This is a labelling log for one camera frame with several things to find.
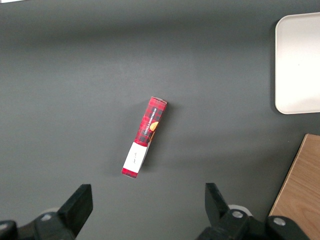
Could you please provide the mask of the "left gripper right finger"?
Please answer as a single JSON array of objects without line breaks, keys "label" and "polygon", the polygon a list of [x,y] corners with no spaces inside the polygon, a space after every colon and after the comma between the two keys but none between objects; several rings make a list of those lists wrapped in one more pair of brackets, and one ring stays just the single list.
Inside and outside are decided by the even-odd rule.
[{"label": "left gripper right finger", "polygon": [[241,209],[232,209],[215,183],[205,184],[205,211],[210,226],[198,240],[308,240],[307,234],[292,219],[269,216],[256,220]]}]

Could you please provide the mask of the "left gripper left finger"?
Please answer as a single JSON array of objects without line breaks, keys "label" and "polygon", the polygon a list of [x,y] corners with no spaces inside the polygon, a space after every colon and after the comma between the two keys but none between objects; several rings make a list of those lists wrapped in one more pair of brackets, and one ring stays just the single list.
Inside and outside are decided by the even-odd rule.
[{"label": "left gripper left finger", "polygon": [[2,240],[75,240],[93,211],[92,186],[82,184],[58,209],[47,209],[18,227],[14,220],[0,222]]}]

